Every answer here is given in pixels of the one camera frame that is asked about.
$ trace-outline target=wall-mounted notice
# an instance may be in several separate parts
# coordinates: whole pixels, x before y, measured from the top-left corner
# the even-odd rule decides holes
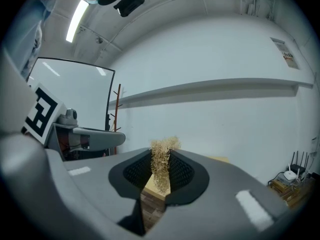
[[[288,66],[290,68],[293,69],[299,69],[294,56],[292,55],[292,53],[290,53],[288,47],[286,46],[284,41],[281,41],[279,39],[274,39],[271,38],[271,40],[274,42],[274,44],[276,45],[276,47],[278,47],[279,51],[282,53],[282,56],[285,60],[285,62],[288,64]]]

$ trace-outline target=fluorescent light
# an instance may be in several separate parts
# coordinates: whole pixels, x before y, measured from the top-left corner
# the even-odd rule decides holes
[[[47,63],[42,62],[43,65],[45,65],[52,73],[54,73],[56,76],[60,77],[60,75],[54,71]]]
[[[106,72],[101,67],[96,66],[96,69],[99,71],[101,76],[106,76]]]
[[[68,34],[66,35],[66,40],[70,43],[74,40],[74,36],[76,33],[76,30],[78,28],[78,25],[80,23],[80,20],[82,16],[84,15],[87,7],[89,4],[86,1],[80,0],[78,7],[75,9],[74,15],[72,17]]]

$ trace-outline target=cable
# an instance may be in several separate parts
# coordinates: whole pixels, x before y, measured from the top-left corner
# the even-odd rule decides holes
[[[284,174],[284,173],[285,173],[284,171],[279,172],[272,180],[268,181],[268,184],[266,186],[269,186],[269,183],[272,182],[276,177],[278,177],[279,174]]]

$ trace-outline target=black camera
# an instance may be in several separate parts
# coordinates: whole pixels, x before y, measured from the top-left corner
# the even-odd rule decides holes
[[[145,0],[121,0],[113,8],[118,10],[122,17],[127,17],[140,5],[143,5]]]

